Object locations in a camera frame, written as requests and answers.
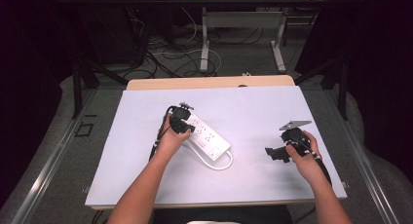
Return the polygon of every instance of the person's left arm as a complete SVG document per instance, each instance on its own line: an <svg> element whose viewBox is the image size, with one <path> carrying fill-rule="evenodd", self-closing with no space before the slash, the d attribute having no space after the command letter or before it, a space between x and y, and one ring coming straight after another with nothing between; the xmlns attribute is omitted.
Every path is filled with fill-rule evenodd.
<svg viewBox="0 0 413 224"><path fill-rule="evenodd" d="M183 134L173 131L169 127L169 117L157 152L115 205L108 224L148 223L164 171L182 142L190 135L189 130Z"/></svg>

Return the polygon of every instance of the table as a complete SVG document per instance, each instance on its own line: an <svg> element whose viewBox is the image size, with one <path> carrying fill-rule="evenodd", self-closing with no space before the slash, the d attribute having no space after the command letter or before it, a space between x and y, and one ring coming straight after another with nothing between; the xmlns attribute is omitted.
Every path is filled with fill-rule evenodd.
<svg viewBox="0 0 413 224"><path fill-rule="evenodd" d="M232 144L234 162L226 170L212 170L181 147L164 174L155 208L312 201L313 192L295 164L272 161L264 149L283 146L279 127L290 120L313 121L302 129L318 139L337 197L347 197L291 77L241 76L130 81L85 205L107 209L119 201L146 165L166 109L180 101L194 105L192 111ZM225 156L216 163L226 165Z"/></svg>
<svg viewBox="0 0 413 224"><path fill-rule="evenodd" d="M271 41L277 68L280 73L285 73L280 44L287 13L288 8L283 8L281 12L207 12L207 8L203 7L203 50L200 71L207 71L209 50L207 29L209 27L270 27L277 29L276 40Z"/></svg>

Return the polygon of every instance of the white power strip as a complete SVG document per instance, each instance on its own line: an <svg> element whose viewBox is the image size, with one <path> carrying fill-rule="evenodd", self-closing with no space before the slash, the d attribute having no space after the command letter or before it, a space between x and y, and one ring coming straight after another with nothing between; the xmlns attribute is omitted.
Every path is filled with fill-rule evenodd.
<svg viewBox="0 0 413 224"><path fill-rule="evenodd" d="M210 128L195 114L191 113L186 123L195 127L188 141L201 149L213 161L218 159L231 147L231 144L228 143L227 140L222 138L221 135Z"/></svg>

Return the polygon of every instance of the person's right arm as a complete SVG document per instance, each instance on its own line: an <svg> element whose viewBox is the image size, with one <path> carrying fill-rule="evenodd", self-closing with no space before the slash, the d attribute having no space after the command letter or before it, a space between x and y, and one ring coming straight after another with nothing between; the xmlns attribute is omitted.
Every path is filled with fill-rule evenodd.
<svg viewBox="0 0 413 224"><path fill-rule="evenodd" d="M310 139L311 149L319 154L316 139L309 132L304 131L304 134ZM319 223L352 223L313 156L301 157L291 145L285 149L313 190Z"/></svg>

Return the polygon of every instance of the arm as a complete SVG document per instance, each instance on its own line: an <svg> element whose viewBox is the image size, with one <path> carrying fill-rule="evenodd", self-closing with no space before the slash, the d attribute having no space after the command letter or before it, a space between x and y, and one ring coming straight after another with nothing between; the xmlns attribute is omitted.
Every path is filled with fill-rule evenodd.
<svg viewBox="0 0 413 224"><path fill-rule="evenodd" d="M304 134L310 139L311 148L319 154L317 140L306 131ZM286 151L300 174L310 183L316 199L319 223L352 223L313 156L301 157L291 145L286 146Z"/></svg>
<svg viewBox="0 0 413 224"><path fill-rule="evenodd" d="M164 171L182 142L190 135L189 130L183 134L175 133L169 127L169 116L163 131L165 134L157 152L116 204L108 224L148 223Z"/></svg>

